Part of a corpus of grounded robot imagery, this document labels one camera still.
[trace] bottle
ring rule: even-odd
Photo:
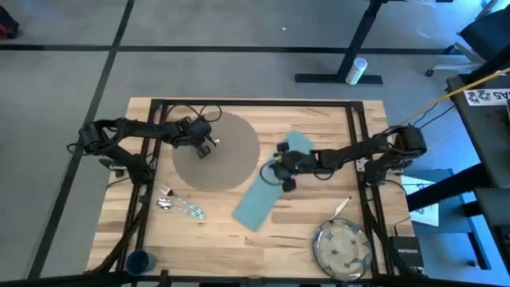
[[[352,64],[351,70],[349,71],[347,77],[345,78],[345,82],[350,85],[358,84],[359,78],[365,72],[368,63],[367,60],[363,58],[354,59],[354,63]]]

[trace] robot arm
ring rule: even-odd
[[[391,135],[396,135],[394,144],[387,142],[387,137]],[[368,140],[339,150],[311,150],[304,154],[289,151],[288,143],[279,143],[277,150],[269,168],[273,169],[274,175],[281,181],[284,191],[293,191],[296,189],[294,175],[314,174],[319,179],[329,179],[345,163],[380,153],[381,157],[369,159],[365,163],[365,182],[381,181],[385,179],[388,169],[407,167],[413,159],[423,155],[426,144],[422,132],[408,125],[389,128]]]
[[[105,129],[116,132],[109,137]],[[132,155],[119,146],[119,142],[128,136],[161,139],[173,147],[190,145],[197,149],[199,158],[210,154],[210,148],[203,146],[209,140],[214,146],[216,143],[210,137],[212,128],[210,123],[198,116],[191,120],[189,116],[172,122],[162,124],[148,124],[138,120],[119,118],[117,120],[98,120],[87,124],[80,129],[84,151],[90,155],[105,155],[127,168],[133,183],[147,183],[152,179],[153,173],[146,159],[138,154]]]

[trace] plate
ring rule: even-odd
[[[336,218],[323,223],[313,239],[313,254],[320,268],[331,278],[354,281],[372,262],[367,236],[352,221]]]

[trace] cup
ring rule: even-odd
[[[156,257],[143,250],[135,250],[129,254],[126,260],[126,271],[133,275],[141,275],[151,271],[156,265]]]

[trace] blue cloth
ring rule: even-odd
[[[297,131],[291,131],[286,137],[291,151],[301,151],[308,153],[313,149],[313,142]],[[265,167],[262,175],[271,183],[277,183],[278,179],[274,176],[273,170]],[[257,231],[268,217],[269,212],[280,197],[282,189],[280,186],[272,186],[264,182],[260,176],[257,176],[252,186],[246,191],[245,196],[237,205],[232,216],[244,226],[253,231]]]

